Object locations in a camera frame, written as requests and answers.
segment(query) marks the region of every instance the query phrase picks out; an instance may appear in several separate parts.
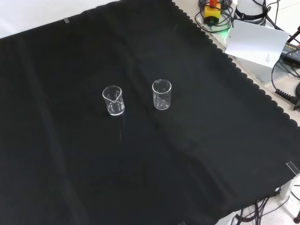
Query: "white paper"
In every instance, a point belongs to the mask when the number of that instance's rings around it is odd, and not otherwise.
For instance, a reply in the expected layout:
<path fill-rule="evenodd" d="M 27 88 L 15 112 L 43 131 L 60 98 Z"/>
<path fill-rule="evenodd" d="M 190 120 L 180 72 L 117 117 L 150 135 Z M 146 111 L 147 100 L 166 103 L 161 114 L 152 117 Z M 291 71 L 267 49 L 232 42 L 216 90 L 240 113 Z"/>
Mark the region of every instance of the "white paper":
<path fill-rule="evenodd" d="M 273 68 L 288 36 L 280 30 L 235 20 L 226 40 L 226 53 Z"/>

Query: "black tablecloth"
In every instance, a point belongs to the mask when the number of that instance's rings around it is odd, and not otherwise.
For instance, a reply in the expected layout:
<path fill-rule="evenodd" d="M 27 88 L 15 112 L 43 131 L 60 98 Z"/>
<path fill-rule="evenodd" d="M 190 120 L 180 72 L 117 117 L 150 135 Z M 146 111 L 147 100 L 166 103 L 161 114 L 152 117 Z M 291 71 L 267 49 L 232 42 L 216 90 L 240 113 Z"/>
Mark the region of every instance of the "black tablecloth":
<path fill-rule="evenodd" d="M 0 224 L 213 225 L 293 177 L 297 124 L 171 1 L 69 21 L 0 40 Z"/>

